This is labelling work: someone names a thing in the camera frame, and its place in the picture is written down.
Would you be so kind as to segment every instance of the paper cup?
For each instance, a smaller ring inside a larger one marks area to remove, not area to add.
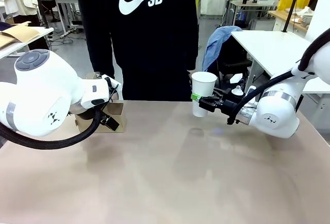
[[[211,96],[217,76],[210,72],[196,72],[192,74],[192,93],[202,97]],[[199,107],[199,103],[195,100],[192,101],[192,113],[196,117],[207,116],[207,110]]]

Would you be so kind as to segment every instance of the chair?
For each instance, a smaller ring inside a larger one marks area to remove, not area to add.
[[[219,88],[222,88],[222,83],[225,81],[220,80],[221,78],[219,72],[223,74],[223,78],[226,75],[242,73],[244,79],[243,87],[245,87],[245,83],[249,75],[248,67],[252,65],[252,62],[247,59],[246,56],[246,50],[237,42],[233,36],[231,36],[226,42],[222,44],[218,58],[207,70],[208,72],[211,72],[219,77]]]

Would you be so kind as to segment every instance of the cardboard box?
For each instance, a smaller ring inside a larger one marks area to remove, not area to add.
[[[109,103],[106,108],[103,110],[106,114],[112,117],[115,121],[119,123],[119,126],[116,130],[111,130],[104,125],[100,125],[96,132],[100,133],[123,133],[126,127],[126,117],[124,115],[124,103],[114,102]],[[92,120],[84,120],[79,116],[76,117],[76,126],[80,132],[85,131],[92,123]]]
[[[28,23],[12,26],[0,32],[0,48],[12,42],[29,42],[39,35],[35,29],[28,27]]]

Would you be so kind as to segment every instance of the pole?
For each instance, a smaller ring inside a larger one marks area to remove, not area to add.
[[[288,18],[287,18],[287,20],[285,22],[285,25],[284,25],[284,28],[283,28],[283,31],[282,32],[287,32],[287,29],[288,29],[288,26],[289,26],[289,23],[290,23],[290,20],[291,20],[291,16],[292,16],[293,9],[294,9],[294,6],[295,6],[296,1],[297,0],[293,0],[292,1],[291,8],[290,8],[290,11],[289,11],[289,14],[288,14]]]
[[[40,14],[41,14],[41,17],[42,17],[42,21],[45,24],[45,28],[49,28],[48,22],[47,22],[47,19],[46,19],[46,16],[45,16],[45,12],[43,10],[41,0],[38,0],[38,6],[39,6],[39,11],[40,11]]]

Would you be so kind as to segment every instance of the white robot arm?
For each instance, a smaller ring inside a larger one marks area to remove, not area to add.
[[[29,51],[14,67],[17,84],[0,82],[0,123],[31,136],[45,136],[60,127],[68,113],[82,114],[106,104],[112,90],[121,91],[121,84],[106,75],[81,79],[49,50]]]
[[[251,125],[277,137],[289,138],[297,130],[296,106],[306,83],[320,77],[330,84],[330,29],[314,40],[302,59],[288,72],[272,77],[266,84],[252,89],[243,99],[219,93],[199,98],[200,107],[213,112],[219,108],[234,122]],[[254,98],[262,94],[259,102]]]

